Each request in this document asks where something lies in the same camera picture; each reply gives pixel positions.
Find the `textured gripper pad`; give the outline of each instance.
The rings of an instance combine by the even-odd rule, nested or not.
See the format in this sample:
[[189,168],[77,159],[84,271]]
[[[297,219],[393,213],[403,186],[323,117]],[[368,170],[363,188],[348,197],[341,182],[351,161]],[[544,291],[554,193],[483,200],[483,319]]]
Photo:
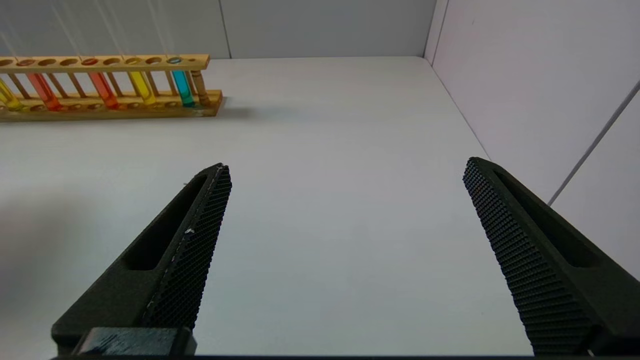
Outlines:
[[496,176],[471,158],[463,181],[536,355],[581,354],[595,324],[516,220]]
[[231,176],[224,167],[185,231],[145,313],[144,326],[194,328],[230,192]]

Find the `wooden dowel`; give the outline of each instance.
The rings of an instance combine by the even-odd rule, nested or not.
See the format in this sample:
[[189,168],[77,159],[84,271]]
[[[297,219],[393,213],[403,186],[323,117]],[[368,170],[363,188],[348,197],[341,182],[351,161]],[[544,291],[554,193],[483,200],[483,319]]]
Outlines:
[[51,82],[53,83],[53,86],[56,87],[56,90],[58,91],[60,96],[62,96],[63,99],[67,99],[69,95],[67,95],[67,92],[65,91],[65,89],[62,87],[62,85],[60,85],[60,82],[58,81],[58,79],[56,79],[56,77],[50,72],[47,73],[47,76],[49,77],[49,80],[51,80]]
[[71,79],[71,83],[73,83],[74,87],[76,88],[76,91],[78,91],[78,95],[80,95],[80,97],[86,97],[86,94],[84,93],[84,90],[80,86],[80,83],[76,78],[76,75],[71,72],[68,72],[67,74],[69,74],[69,79]]
[[189,71],[185,71],[185,75],[187,75],[187,82],[189,83],[189,89],[191,90],[191,95],[195,95],[196,88],[193,86],[193,79],[191,79],[191,73]]
[[170,71],[165,71],[164,74],[166,75],[166,80],[169,82],[169,88],[171,89],[171,94],[173,96],[177,96],[178,95],[178,91],[175,89],[175,84],[173,83],[173,78],[171,77],[171,72]]
[[31,95],[29,95],[27,90],[24,89],[24,86],[22,86],[22,83],[20,82],[20,80],[18,80],[18,77],[15,74],[9,74],[9,78],[11,79],[11,81],[13,81],[13,84],[15,85],[15,87],[18,88],[18,91],[20,92],[20,94],[22,94],[23,98],[25,99],[31,98]]
[[116,77],[113,75],[113,73],[108,72],[107,78],[109,78],[109,81],[111,82],[111,86],[113,86],[113,90],[116,92],[116,95],[122,97],[122,91],[120,90],[120,85],[118,85],[118,82],[116,81]]
[[198,100],[200,101],[200,105],[209,106],[211,101],[209,101],[209,96],[207,95],[207,89],[204,86],[204,79],[202,79],[202,74],[199,70],[192,70],[191,77],[193,78],[193,82],[196,85],[196,89],[198,90]]
[[154,81],[154,77],[151,75],[151,71],[145,71],[147,75],[147,80],[149,81],[149,87],[151,87],[151,92],[154,93],[155,96],[160,96],[158,93],[158,88],[156,87],[156,82]]
[[129,77],[129,81],[131,81],[131,86],[133,86],[133,91],[136,92],[136,96],[137,97],[142,97],[142,95],[140,95],[140,92],[138,91],[138,87],[136,86],[136,82],[133,81],[133,77],[131,76],[131,73],[127,72],[127,75]]

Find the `white wall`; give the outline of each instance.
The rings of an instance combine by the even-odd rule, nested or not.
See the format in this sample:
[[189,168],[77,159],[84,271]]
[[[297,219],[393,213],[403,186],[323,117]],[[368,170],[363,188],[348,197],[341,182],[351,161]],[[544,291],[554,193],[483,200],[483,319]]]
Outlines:
[[449,0],[433,67],[491,159],[548,201],[640,79],[640,2]]
[[[213,58],[422,56],[435,0],[153,0],[171,53]],[[4,0],[0,13],[25,56],[75,54],[49,0]],[[116,54],[93,1],[69,5],[87,55]],[[146,1],[109,0],[130,43],[129,52],[163,53]],[[0,31],[8,31],[0,17]],[[0,56],[10,55],[0,42]]]
[[640,279],[640,95],[602,138],[553,208]]
[[[76,54],[52,11],[52,3],[56,4],[83,55],[118,54],[91,0],[3,0],[0,2],[0,31],[8,34],[18,55]],[[68,13],[65,13],[63,3],[70,10]],[[122,47],[128,42],[129,51],[134,54],[163,53],[146,1],[109,0],[109,3],[126,34],[126,40],[118,38]],[[217,0],[154,0],[153,4],[163,24],[169,52],[229,57]],[[73,18],[79,31],[74,31],[69,17]],[[10,27],[17,33],[17,38],[11,34]],[[0,40],[0,56],[9,55]]]
[[422,56],[435,0],[222,0],[233,58]]

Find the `white table surface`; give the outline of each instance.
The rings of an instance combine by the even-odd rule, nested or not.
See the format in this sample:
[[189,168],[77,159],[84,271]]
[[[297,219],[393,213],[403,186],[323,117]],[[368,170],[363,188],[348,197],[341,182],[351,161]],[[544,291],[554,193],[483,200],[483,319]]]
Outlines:
[[51,324],[191,177],[234,188],[199,354],[531,354],[462,175],[482,148],[420,58],[214,61],[215,119],[0,124],[0,349]]

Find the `red test tube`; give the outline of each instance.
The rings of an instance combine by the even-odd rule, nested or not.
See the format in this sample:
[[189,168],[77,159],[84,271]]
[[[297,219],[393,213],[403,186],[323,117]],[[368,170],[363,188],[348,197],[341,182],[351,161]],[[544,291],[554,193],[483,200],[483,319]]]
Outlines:
[[49,111],[60,111],[62,109],[62,105],[53,94],[49,84],[47,84],[47,80],[44,79],[42,74],[27,74],[27,78]]
[[113,91],[111,91],[111,87],[109,83],[107,83],[107,79],[104,77],[104,74],[101,72],[90,72],[89,78],[91,78],[91,82],[95,86],[96,91],[104,101],[104,104],[109,109],[117,109],[118,101],[116,100],[115,95],[113,95]]

